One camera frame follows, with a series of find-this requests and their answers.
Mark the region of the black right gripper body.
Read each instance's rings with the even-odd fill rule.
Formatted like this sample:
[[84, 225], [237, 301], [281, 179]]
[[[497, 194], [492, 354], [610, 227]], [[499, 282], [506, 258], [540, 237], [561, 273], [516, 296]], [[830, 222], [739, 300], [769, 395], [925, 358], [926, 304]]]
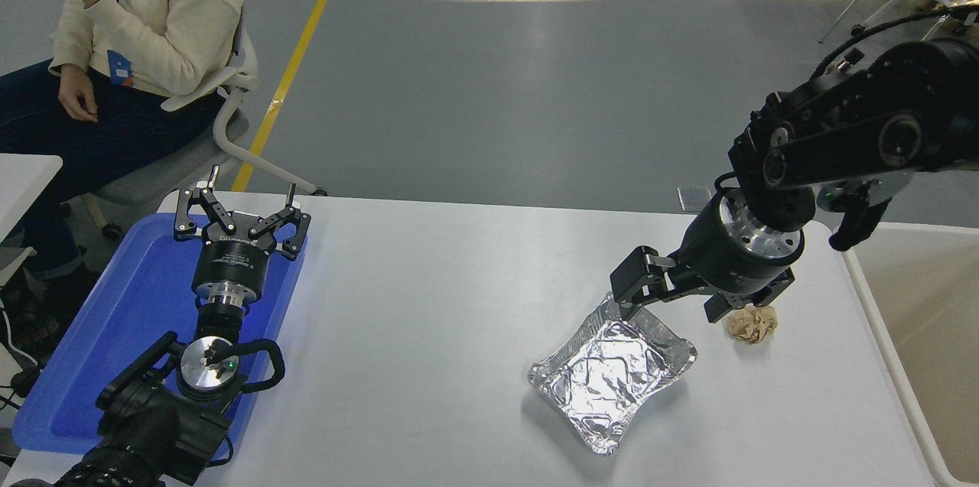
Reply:
[[714, 196], [674, 253], [706, 284], [734, 294], [765, 288], [797, 258], [798, 233], [765, 225], [743, 195]]

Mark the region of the person's left hand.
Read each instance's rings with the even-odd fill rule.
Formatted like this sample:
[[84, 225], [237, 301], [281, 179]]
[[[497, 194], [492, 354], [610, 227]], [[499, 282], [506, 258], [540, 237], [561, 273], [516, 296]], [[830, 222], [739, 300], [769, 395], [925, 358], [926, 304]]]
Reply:
[[60, 66], [59, 103], [71, 120], [98, 122], [94, 86], [85, 69], [74, 64]]

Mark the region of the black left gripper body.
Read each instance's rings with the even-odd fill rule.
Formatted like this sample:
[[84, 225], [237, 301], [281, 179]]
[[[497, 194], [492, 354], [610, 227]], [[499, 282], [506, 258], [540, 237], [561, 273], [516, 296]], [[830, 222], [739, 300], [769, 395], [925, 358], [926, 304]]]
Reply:
[[266, 233], [258, 239], [249, 237], [259, 216], [241, 212], [232, 213], [236, 226], [234, 234], [227, 234], [218, 222], [211, 222], [203, 231], [202, 251], [191, 281], [192, 287], [220, 284], [229, 281], [245, 287], [263, 287], [269, 259], [275, 239]]

